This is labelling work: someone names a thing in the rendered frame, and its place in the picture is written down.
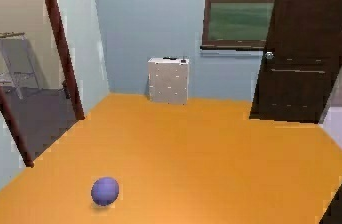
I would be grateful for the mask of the dark brown room door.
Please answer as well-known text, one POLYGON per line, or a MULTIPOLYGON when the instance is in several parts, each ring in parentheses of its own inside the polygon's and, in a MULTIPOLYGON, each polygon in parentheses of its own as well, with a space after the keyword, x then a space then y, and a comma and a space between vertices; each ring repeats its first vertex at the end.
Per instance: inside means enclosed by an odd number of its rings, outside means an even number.
POLYGON ((317 124, 341 67, 342 0, 275 0, 250 117, 317 124))

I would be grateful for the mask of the dark framed window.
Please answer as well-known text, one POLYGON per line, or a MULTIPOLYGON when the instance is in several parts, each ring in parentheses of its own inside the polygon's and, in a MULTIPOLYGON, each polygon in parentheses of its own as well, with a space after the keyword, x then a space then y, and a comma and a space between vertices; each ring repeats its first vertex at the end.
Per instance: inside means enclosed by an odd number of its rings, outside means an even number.
POLYGON ((274 0, 205 0, 201 50, 262 51, 274 0))

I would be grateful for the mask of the white chest of drawers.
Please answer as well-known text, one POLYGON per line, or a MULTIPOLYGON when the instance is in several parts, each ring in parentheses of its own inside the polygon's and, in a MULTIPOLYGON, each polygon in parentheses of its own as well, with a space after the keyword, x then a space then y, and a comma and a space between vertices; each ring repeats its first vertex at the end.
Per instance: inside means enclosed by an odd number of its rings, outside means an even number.
POLYGON ((189 60, 151 58, 148 61, 148 88, 152 102, 185 105, 188 100, 189 60))

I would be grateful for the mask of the purple ball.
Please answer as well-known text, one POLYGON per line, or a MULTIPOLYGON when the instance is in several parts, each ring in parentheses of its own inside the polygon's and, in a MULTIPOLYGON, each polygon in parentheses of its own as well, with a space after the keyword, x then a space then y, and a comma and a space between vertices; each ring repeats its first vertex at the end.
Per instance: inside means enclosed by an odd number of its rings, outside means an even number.
POLYGON ((119 195, 119 184, 112 177, 102 177, 96 180, 91 188, 91 198, 99 206, 112 204, 119 195))

